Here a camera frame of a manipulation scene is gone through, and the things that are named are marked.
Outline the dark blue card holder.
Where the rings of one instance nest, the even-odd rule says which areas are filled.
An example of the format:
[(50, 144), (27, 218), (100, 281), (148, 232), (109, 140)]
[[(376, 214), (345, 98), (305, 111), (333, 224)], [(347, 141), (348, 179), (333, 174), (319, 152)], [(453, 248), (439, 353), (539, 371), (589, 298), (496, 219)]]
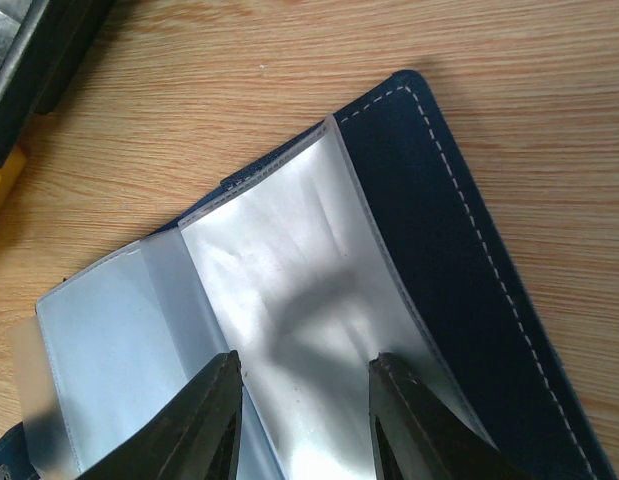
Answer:
[(232, 350), (235, 479), (378, 479), (381, 353), (530, 479), (615, 475), (410, 70), (65, 280), (10, 336), (23, 420), (0, 479), (83, 479)]

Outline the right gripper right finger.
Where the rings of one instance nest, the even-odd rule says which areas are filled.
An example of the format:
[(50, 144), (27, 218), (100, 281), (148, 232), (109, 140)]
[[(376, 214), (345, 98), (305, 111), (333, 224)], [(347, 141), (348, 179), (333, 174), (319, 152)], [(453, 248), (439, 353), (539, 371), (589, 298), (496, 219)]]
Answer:
[(378, 479), (530, 479), (471, 431), (393, 353), (369, 362), (369, 417)]

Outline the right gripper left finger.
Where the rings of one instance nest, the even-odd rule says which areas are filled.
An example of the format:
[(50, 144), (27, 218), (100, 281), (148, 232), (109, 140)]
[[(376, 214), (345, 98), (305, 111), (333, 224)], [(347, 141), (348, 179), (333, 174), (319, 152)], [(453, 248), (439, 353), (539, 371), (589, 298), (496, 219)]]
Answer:
[(135, 435), (83, 479), (235, 479), (243, 384), (238, 352), (214, 356)]

